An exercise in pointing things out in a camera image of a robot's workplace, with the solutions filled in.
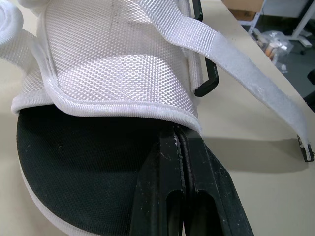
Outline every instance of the white piping edge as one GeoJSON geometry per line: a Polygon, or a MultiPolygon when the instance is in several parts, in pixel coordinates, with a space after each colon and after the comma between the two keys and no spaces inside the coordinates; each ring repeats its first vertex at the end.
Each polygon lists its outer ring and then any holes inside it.
{"type": "Polygon", "coordinates": [[[16,96],[12,101],[11,111],[18,115],[24,108],[38,107],[54,104],[44,89],[23,93],[16,96]]]}

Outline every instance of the cardboard box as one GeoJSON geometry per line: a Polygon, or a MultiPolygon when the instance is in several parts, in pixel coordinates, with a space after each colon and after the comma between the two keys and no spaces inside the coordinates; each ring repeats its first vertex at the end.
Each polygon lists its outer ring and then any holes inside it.
{"type": "Polygon", "coordinates": [[[222,0],[229,10],[241,10],[259,12],[261,10],[263,0],[222,0]]]}
{"type": "Polygon", "coordinates": [[[241,11],[241,10],[231,10],[229,11],[233,14],[233,16],[236,18],[238,21],[251,21],[256,12],[254,11],[241,11]]]}

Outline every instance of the black rubber sole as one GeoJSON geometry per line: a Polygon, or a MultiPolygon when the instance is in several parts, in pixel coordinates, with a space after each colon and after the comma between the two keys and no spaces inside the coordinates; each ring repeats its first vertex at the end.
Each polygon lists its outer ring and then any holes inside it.
{"type": "Polygon", "coordinates": [[[67,223],[98,235],[128,235],[138,172],[172,123],[82,118],[54,105],[20,111],[17,147],[27,182],[67,223]]]}

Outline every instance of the strap buckle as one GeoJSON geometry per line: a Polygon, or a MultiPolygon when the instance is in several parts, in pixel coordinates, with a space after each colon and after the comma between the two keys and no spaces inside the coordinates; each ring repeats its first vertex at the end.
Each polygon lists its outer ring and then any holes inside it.
{"type": "MultiPolygon", "coordinates": [[[[193,4],[193,11],[195,13],[195,19],[202,22],[203,12],[202,12],[200,0],[192,0],[192,4],[193,4]]],[[[209,60],[208,58],[205,58],[205,60],[206,60],[206,66],[207,66],[207,72],[208,72],[208,80],[195,90],[196,97],[203,97],[207,95],[212,90],[214,90],[215,87],[219,84],[219,75],[218,75],[217,65],[213,63],[211,60],[209,60]]]]}

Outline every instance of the beige table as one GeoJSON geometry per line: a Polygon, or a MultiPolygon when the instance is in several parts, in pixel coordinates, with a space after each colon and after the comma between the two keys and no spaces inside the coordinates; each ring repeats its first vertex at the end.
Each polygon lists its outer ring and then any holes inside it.
{"type": "MultiPolygon", "coordinates": [[[[250,56],[304,111],[315,147],[315,114],[297,91],[219,0],[202,5],[204,22],[250,56]]],[[[22,12],[24,28],[35,33],[36,17],[22,12]]],[[[0,74],[0,236],[64,236],[37,210],[20,174],[17,117],[10,111],[20,73],[0,61],[0,74]]],[[[289,127],[226,73],[219,70],[219,75],[219,86],[201,99],[198,109],[203,136],[231,173],[254,234],[315,235],[315,164],[303,161],[289,127]]]]}

